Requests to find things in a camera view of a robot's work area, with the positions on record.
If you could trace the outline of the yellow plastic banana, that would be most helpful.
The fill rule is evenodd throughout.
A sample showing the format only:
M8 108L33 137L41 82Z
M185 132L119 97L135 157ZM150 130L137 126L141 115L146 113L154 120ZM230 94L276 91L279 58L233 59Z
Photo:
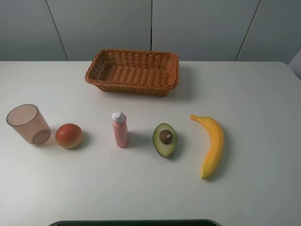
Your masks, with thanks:
M210 137L210 147L206 153L200 170L201 179L205 180L212 176L219 166L223 152L224 132L221 125L211 117L200 117L191 114L190 119L202 125Z

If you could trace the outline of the brown wicker basket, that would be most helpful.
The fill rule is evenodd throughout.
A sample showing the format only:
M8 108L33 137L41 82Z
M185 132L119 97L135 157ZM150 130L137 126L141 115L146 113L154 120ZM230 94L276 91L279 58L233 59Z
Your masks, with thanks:
M103 92L165 97L179 82L179 59L171 52L103 49L85 81Z

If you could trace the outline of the halved avocado with pit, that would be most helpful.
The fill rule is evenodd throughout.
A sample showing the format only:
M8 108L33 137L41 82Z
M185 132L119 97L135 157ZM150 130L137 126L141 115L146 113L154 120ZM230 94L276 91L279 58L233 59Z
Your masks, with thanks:
M152 141L158 154L167 158L176 149L177 133L169 124L161 123L155 128Z

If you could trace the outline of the pink bottle white cap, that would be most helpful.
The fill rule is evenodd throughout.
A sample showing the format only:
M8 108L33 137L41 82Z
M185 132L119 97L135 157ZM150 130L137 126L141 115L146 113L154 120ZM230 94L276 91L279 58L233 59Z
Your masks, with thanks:
M122 112L112 114L112 126L118 147L124 148L128 144L127 118Z

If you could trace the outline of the red orange peach fruit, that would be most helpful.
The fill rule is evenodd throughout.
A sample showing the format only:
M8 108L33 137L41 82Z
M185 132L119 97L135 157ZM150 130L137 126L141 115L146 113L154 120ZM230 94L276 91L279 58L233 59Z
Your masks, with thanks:
M55 140L64 149L75 149L82 143L83 131L78 125L67 123L56 131Z

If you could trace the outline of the black tray edge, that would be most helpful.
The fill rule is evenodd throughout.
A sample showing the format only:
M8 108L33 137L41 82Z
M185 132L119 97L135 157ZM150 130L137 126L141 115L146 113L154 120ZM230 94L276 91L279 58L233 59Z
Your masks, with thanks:
M212 220L99 220L57 221L50 226L220 226Z

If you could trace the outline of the translucent brown plastic cup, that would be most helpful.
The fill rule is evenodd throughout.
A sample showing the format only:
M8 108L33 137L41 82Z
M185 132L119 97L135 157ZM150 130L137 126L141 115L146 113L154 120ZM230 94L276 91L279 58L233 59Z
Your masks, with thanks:
M49 125L38 107L33 104L24 104L12 109L6 117L6 122L31 145L42 145L51 135Z

